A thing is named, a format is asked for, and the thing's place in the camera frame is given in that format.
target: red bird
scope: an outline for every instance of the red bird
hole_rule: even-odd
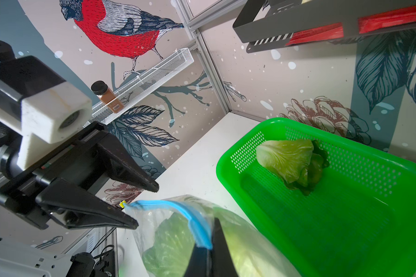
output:
[[[133,69],[123,73],[137,73],[134,69],[139,56],[153,50],[160,59],[156,43],[166,32],[183,28],[168,18],[161,18],[140,8],[110,0],[60,0],[66,20],[74,22],[100,50],[114,56],[133,59]]]

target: green plastic basket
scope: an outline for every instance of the green plastic basket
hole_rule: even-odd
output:
[[[317,139],[330,167],[307,197],[259,165],[263,141]],[[220,158],[217,177],[305,277],[416,272],[416,164],[286,119],[257,125]]]

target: black jar lid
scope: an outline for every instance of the black jar lid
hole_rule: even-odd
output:
[[[106,85],[104,81],[96,81],[91,86],[91,90],[95,95],[102,95],[108,90],[108,85]]]

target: white wire shelf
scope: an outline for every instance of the white wire shelf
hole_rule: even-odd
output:
[[[137,78],[117,89],[114,92],[116,98],[111,102],[106,105],[102,102],[95,104],[91,119],[89,119],[85,126],[94,121],[99,121],[105,125],[110,124],[193,62],[193,56],[191,56],[188,48],[176,50],[172,55],[164,58],[153,68],[143,72]],[[108,105],[116,99],[120,100],[125,107],[118,113],[113,113]]]

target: camera lens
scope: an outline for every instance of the camera lens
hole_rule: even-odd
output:
[[[63,128],[68,127],[69,125],[71,125],[78,118],[79,114],[80,114],[80,111],[77,111],[77,112],[72,113],[70,116],[68,116],[67,119],[65,119],[61,123],[60,129],[63,129]]]

